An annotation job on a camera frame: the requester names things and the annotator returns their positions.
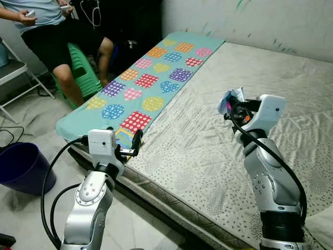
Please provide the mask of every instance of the man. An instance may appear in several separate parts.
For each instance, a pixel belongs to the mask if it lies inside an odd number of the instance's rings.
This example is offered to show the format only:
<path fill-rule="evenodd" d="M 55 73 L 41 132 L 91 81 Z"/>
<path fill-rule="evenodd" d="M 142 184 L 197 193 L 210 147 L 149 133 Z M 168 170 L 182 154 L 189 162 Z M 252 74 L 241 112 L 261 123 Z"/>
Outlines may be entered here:
<path fill-rule="evenodd" d="M 105 86 L 113 43 L 98 34 L 93 27 L 76 19 L 66 18 L 73 11 L 66 0 L 0 0 L 0 18 L 14 21 L 26 45 L 38 56 L 59 81 L 65 95 L 78 106 L 84 103 L 82 92 L 71 71 L 71 57 L 67 43 L 80 46 L 85 54 L 98 52 L 99 78 Z M 29 11 L 35 17 L 26 17 Z"/>

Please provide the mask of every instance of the gray t-shirt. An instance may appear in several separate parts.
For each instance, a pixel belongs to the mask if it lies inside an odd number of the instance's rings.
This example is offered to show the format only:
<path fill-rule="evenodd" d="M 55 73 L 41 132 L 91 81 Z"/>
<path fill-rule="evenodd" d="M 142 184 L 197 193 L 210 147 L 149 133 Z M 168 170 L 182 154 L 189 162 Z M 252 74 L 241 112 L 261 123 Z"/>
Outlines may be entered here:
<path fill-rule="evenodd" d="M 35 11 L 37 17 L 36 25 L 28 27 L 20 22 L 14 22 L 15 26 L 19 28 L 21 33 L 43 25 L 56 25 L 65 19 L 61 14 L 60 6 L 56 0 L 0 0 L 0 3 L 2 3 L 6 9 L 15 12 L 24 9 Z"/>

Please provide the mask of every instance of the mattress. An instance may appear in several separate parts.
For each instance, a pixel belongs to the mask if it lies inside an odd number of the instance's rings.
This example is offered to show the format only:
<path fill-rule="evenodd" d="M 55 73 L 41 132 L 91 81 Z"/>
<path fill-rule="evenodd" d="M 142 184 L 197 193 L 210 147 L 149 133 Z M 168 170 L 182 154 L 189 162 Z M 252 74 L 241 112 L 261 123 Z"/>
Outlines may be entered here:
<path fill-rule="evenodd" d="M 302 182 L 308 215 L 333 201 L 333 64 L 224 43 L 151 124 L 119 179 L 216 249 L 258 248 L 261 237 L 242 146 L 216 111 L 240 86 L 247 98 L 287 99 L 269 137 Z"/>

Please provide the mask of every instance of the white mattress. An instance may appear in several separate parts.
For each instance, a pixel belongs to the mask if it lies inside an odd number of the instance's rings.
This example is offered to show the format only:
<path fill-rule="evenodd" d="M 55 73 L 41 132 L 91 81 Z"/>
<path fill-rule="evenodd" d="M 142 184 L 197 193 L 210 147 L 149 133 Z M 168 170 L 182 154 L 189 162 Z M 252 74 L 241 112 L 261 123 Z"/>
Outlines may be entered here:
<path fill-rule="evenodd" d="M 127 166 L 235 237 L 259 246 L 261 222 L 242 146 L 216 106 L 225 91 L 284 96 L 272 138 L 308 197 L 308 215 L 333 201 L 333 64 L 225 43 L 174 97 Z M 314 249 L 320 249 L 308 236 Z"/>

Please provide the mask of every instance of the silver robotic arm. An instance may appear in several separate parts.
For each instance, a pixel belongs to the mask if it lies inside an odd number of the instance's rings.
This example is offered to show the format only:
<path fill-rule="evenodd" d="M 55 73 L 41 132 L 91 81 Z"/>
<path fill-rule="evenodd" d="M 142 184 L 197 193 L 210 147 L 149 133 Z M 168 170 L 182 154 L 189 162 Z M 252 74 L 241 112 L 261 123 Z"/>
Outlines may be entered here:
<path fill-rule="evenodd" d="M 275 143 L 267 138 L 284 106 L 283 97 L 261 95 L 257 100 L 245 100 L 242 90 L 231 90 L 217 109 L 224 119 L 232 120 L 236 140 L 244 146 L 244 166 L 263 223 L 260 249 L 308 250 L 310 245 L 304 243 L 302 230 L 304 189 Z"/>
<path fill-rule="evenodd" d="M 137 155 L 142 135 L 141 130 L 135 134 L 132 149 L 120 149 L 113 130 L 94 129 L 88 133 L 95 171 L 88 174 L 75 192 L 75 204 L 65 225 L 61 250 L 100 249 L 114 180 L 124 171 L 124 156 Z"/>

